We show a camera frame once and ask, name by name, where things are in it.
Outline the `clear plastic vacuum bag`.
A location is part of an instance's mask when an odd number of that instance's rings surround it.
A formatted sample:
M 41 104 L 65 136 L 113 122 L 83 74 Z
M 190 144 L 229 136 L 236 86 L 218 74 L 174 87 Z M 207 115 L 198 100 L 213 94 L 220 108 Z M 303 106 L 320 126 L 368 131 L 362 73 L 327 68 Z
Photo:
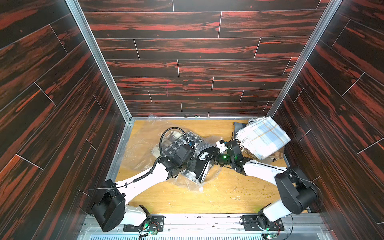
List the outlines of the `clear plastic vacuum bag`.
M 216 178 L 221 169 L 198 155 L 204 149 L 216 146 L 220 140 L 221 136 L 202 135 L 190 127 L 150 115 L 131 134 L 120 169 L 133 172 L 149 170 L 160 157 L 175 159 L 181 146 L 190 145 L 194 150 L 192 159 L 183 165 L 183 170 L 176 177 L 168 181 L 190 191 L 202 192 L 204 185 Z

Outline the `black white checkered scarf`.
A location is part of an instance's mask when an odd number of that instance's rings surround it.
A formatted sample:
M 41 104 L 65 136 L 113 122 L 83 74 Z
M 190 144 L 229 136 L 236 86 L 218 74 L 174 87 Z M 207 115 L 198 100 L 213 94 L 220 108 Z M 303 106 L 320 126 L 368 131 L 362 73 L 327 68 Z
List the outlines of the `black white checkered scarf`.
M 201 142 L 203 141 L 203 138 L 201 138 L 199 135 L 196 135 L 195 133 L 193 133 L 193 132 L 191 132 L 191 131 L 186 132 L 186 134 L 187 134 L 187 137 L 188 137 L 188 140 L 189 140 L 189 141 L 194 141 L 194 142 L 195 142 L 195 147 L 196 147 L 199 143 L 201 143 Z M 182 140 L 182 138 L 180 138 L 180 140 L 177 140 L 177 144 L 179 145 L 179 147 L 177 147 L 177 151 L 179 150 L 179 148 L 180 148 L 182 145 L 185 145 L 185 144 L 186 144 L 186 140 L 185 140 L 185 136 L 184 136 L 184 134 L 182 134 L 182 136 L 183 136 L 183 140 Z

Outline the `black smiley face scarf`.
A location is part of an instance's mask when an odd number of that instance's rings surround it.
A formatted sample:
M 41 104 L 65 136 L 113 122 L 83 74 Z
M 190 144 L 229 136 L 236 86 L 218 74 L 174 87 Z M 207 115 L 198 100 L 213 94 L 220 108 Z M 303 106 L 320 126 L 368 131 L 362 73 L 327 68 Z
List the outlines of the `black smiley face scarf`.
M 216 164 L 216 157 L 218 154 L 219 149 L 217 147 L 209 147 L 201 150 L 196 157 L 194 173 L 199 183 L 203 183 L 205 181 L 208 172 L 213 165 Z

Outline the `blue grey striped scarf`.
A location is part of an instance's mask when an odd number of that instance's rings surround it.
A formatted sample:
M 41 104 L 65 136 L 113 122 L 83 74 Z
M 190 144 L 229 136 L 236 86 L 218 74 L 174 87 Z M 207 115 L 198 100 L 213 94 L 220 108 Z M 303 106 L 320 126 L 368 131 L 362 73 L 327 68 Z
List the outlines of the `blue grey striped scarf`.
M 236 136 L 237 132 L 239 132 L 241 129 L 246 127 L 247 124 L 244 123 L 234 123 L 234 137 Z

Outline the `dark brown scarf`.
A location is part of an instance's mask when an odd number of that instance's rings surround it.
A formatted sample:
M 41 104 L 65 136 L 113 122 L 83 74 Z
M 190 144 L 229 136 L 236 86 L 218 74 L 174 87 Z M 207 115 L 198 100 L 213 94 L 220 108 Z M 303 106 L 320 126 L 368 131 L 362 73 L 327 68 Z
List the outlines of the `dark brown scarf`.
M 280 148 L 279 150 L 277 150 L 276 152 L 272 153 L 271 155 L 265 157 L 264 159 L 260 159 L 258 157 L 256 157 L 253 153 L 251 153 L 248 149 L 244 149 L 243 150 L 243 154 L 246 156 L 246 157 L 249 157 L 249 158 L 252 158 L 252 159 L 255 159 L 257 161 L 261 161 L 261 162 L 273 162 L 274 159 L 282 159 L 283 158 L 283 155 L 284 155 L 284 150 L 285 148 L 282 147 Z

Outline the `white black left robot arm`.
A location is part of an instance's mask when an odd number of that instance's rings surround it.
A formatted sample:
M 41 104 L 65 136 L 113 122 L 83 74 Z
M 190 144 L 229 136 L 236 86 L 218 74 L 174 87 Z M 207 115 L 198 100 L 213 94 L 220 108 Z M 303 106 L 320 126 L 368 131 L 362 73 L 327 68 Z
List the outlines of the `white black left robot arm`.
M 146 230 L 151 224 L 152 215 L 143 205 L 134 207 L 128 203 L 152 186 L 177 177 L 188 168 L 194 153 L 193 147 L 182 145 L 175 155 L 157 158 L 150 169 L 116 183 L 111 179 L 106 180 L 100 187 L 92 189 L 91 214 L 102 231 L 109 232 L 121 224 L 140 231 Z

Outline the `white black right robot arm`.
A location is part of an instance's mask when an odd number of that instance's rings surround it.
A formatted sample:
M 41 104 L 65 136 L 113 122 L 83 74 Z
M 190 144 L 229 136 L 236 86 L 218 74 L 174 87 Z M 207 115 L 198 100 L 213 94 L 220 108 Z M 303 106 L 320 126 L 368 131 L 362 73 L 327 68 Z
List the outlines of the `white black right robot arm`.
M 262 231 L 272 230 L 283 217 L 299 215 L 319 197 L 317 187 L 300 168 L 280 168 L 245 157 L 235 141 L 221 140 L 217 146 L 203 150 L 201 155 L 217 165 L 230 166 L 239 174 L 277 187 L 280 199 L 262 208 L 254 220 L 248 221 Z

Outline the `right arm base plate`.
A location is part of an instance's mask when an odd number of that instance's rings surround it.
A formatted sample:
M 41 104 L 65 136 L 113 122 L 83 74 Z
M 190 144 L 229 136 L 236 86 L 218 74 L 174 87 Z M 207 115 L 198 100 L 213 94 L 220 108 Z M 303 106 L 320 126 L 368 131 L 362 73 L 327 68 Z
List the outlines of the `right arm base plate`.
M 281 232 L 285 230 L 281 219 L 271 222 L 266 217 L 259 215 L 243 215 L 239 224 L 244 227 L 246 232 Z

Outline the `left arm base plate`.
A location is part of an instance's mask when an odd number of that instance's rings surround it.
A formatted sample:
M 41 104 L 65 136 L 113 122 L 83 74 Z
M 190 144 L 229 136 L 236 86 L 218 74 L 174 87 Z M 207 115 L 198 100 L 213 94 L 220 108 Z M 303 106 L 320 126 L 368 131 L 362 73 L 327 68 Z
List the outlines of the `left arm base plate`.
M 165 216 L 151 215 L 147 217 L 144 222 L 138 226 L 124 225 L 123 232 L 140 232 L 156 235 L 164 230 Z

